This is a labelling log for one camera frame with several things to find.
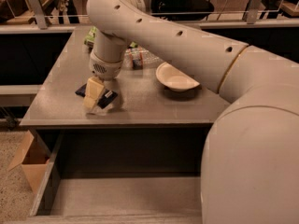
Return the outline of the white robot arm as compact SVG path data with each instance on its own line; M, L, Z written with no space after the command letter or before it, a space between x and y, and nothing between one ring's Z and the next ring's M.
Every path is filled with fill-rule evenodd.
M229 102L203 151L203 224L299 224L297 63L152 17L143 0L88 0L87 14L109 77L134 41Z

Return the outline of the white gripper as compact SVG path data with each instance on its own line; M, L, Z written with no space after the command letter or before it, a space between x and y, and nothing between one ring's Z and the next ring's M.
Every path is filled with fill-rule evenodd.
M121 71L122 62L108 63L96 56L94 51L90 54L89 68L96 77L90 77L87 81L84 106L91 110L94 115L105 115L119 112L123 105L120 84L114 79ZM118 94L117 98L102 109L97 105L105 89Z

